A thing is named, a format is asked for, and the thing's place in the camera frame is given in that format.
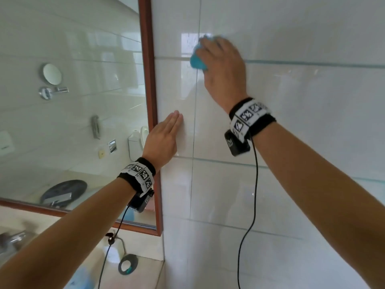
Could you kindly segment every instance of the hand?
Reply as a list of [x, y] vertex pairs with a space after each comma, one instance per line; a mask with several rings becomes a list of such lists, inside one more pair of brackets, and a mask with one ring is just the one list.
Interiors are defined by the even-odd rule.
[[205, 63], [205, 87], [216, 103], [229, 113], [239, 101], [248, 97], [246, 67], [238, 50], [227, 40], [200, 39], [203, 48], [196, 55]]
[[142, 157], [151, 162], [156, 172], [175, 155], [175, 137], [182, 122], [183, 115], [179, 114], [179, 111], [174, 111], [157, 124], [148, 135]]

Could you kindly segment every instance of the round magnifying mirror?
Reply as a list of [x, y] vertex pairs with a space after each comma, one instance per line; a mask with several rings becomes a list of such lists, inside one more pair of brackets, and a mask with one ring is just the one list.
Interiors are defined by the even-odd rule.
[[53, 64], [45, 64], [43, 67], [43, 76], [48, 83], [59, 85], [62, 82], [62, 73]]

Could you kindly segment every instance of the brown frame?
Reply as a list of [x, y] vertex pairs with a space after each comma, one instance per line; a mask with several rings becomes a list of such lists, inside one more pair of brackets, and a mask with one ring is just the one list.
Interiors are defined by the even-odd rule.
[[[144, 66], [144, 83], [146, 86], [146, 103], [148, 126], [151, 131], [158, 123], [158, 113], [156, 104], [156, 87], [155, 87], [155, 57], [154, 43], [152, 38], [152, 13], [151, 0], [138, 0], [139, 2], [139, 20], [141, 25], [142, 38], [142, 54]], [[154, 176], [154, 200], [155, 200], [155, 217], [156, 230], [150, 228], [139, 227], [131, 224], [122, 223], [121, 229], [130, 230], [139, 233], [145, 233], [155, 236], [161, 236], [163, 232], [163, 217], [162, 217], [162, 197], [161, 197], [161, 177], [160, 173]], [[13, 209], [25, 210], [40, 214], [63, 217], [68, 212], [54, 210], [45, 207], [33, 206], [32, 204], [22, 203], [18, 201], [0, 199], [0, 206], [10, 207]], [[116, 221], [113, 225], [118, 228], [120, 221]]]

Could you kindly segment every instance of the toilet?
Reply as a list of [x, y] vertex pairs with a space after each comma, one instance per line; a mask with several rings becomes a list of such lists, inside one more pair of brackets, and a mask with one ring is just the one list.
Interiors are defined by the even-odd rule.
[[149, 134], [148, 127], [141, 127], [140, 131], [133, 131], [128, 138], [128, 148], [131, 161], [137, 160], [142, 156], [143, 147]]

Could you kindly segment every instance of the tiled wall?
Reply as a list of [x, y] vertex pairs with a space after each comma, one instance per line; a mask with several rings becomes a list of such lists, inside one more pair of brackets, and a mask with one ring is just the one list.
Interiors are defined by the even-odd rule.
[[[117, 0], [0, 2], [0, 131], [15, 145], [0, 157], [0, 196], [24, 199], [65, 170], [115, 177], [130, 161], [132, 130], [148, 125], [139, 15]], [[45, 101], [39, 69], [48, 62], [70, 92]]]
[[[185, 117], [162, 169], [168, 289], [237, 288], [253, 216], [254, 156], [228, 150], [229, 119], [189, 65], [198, 37], [228, 37], [249, 94], [384, 203], [384, 14], [385, 0], [152, 0], [159, 119]], [[367, 288], [260, 157], [240, 273], [243, 289]]]

